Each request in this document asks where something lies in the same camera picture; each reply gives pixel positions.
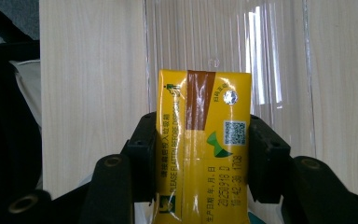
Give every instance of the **black plastic mount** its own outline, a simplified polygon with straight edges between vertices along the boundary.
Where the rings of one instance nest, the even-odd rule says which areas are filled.
[[[15,197],[0,223],[133,223],[133,203],[155,196],[155,125],[156,113],[143,116],[121,154],[97,162],[90,183],[54,201],[43,190]],[[358,223],[358,196],[326,164],[292,159],[290,146],[256,116],[249,138],[248,183],[255,201],[279,203],[283,196],[286,224]]]
[[[249,126],[249,189],[255,201],[279,203],[290,146],[262,119],[251,116]]]

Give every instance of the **screw hole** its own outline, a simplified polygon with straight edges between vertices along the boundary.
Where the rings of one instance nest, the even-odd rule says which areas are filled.
[[[312,159],[303,159],[301,163],[312,170],[319,170],[321,168],[321,164]]]
[[[32,208],[38,201],[38,197],[34,194],[26,195],[22,198],[19,198],[16,202],[12,203],[8,212],[11,214],[18,214],[27,211]]]
[[[119,163],[121,163],[120,157],[111,157],[105,160],[104,165],[107,167],[117,166]]]

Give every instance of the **brown stripe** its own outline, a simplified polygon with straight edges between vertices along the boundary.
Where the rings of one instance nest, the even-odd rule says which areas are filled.
[[[187,71],[187,130],[205,130],[215,75],[215,72]]]

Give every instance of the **silver seal sticker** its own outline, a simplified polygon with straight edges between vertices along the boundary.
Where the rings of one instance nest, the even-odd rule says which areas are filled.
[[[238,101],[238,94],[235,91],[226,91],[223,100],[228,105],[235,105]]]

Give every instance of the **juice box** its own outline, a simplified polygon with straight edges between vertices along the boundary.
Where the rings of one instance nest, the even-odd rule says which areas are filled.
[[[153,223],[249,223],[246,73],[161,70]]]

